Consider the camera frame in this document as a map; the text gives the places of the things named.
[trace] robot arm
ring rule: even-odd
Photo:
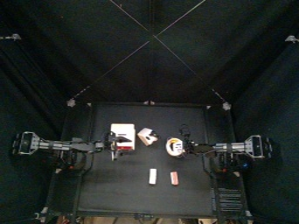
[[[44,140],[29,131],[17,134],[13,140],[14,155],[32,155],[37,150],[93,153],[101,151],[102,148],[104,144],[101,142],[86,143],[80,138],[72,138],[69,142]]]

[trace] black fabric enclosure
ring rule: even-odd
[[[92,138],[92,131],[117,119],[121,123],[130,119],[141,128],[150,120],[134,117],[141,117],[145,108],[161,119],[152,122],[161,131],[173,131],[174,125],[166,125],[180,120],[181,114],[196,117],[193,135],[200,142],[213,139],[209,141],[228,143],[233,135],[242,142],[256,134],[272,139],[273,157],[255,162],[244,173],[248,208],[264,220],[297,223],[299,42],[285,41],[289,35],[299,38],[297,11],[295,0],[2,1],[0,222],[30,223],[44,207],[52,178],[41,155],[9,154],[14,134],[30,130],[52,140],[73,135]],[[13,34],[21,39],[12,39]],[[148,101],[152,106],[140,106]],[[233,129],[224,129],[220,119],[225,102]],[[97,127],[86,130],[89,103]],[[129,115],[122,116],[112,110],[105,113],[100,103],[141,108],[132,106]],[[174,105],[180,112],[172,114],[161,105]],[[206,111],[217,121],[209,138],[201,129]],[[98,175],[101,167],[94,167],[86,179]],[[104,167],[122,175],[114,164],[104,163]],[[181,170],[193,175],[192,168]],[[90,194],[89,184],[82,185],[82,194]]]

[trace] small white object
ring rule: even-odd
[[[237,171],[233,171],[233,174],[234,174],[236,177],[238,178],[238,172],[237,172]]]
[[[141,129],[137,133],[137,136],[145,146],[150,145],[157,140],[157,137],[150,136],[150,133],[152,133],[152,130],[148,128]]]
[[[245,215],[246,216],[252,216],[252,214],[251,214],[251,212],[248,210],[245,211]]]
[[[165,150],[173,157],[178,157],[182,154],[182,140],[170,137],[165,143]]]
[[[68,107],[74,107],[74,105],[76,105],[76,101],[74,101],[73,99],[69,99],[69,100],[66,101],[66,105],[68,105]]]
[[[60,173],[60,172],[61,172],[61,169],[57,168],[57,169],[54,170],[54,173]]]
[[[230,104],[228,104],[226,102],[222,103],[221,105],[224,110],[229,110],[230,109]]]
[[[149,185],[154,185],[156,182],[156,169],[149,169]]]

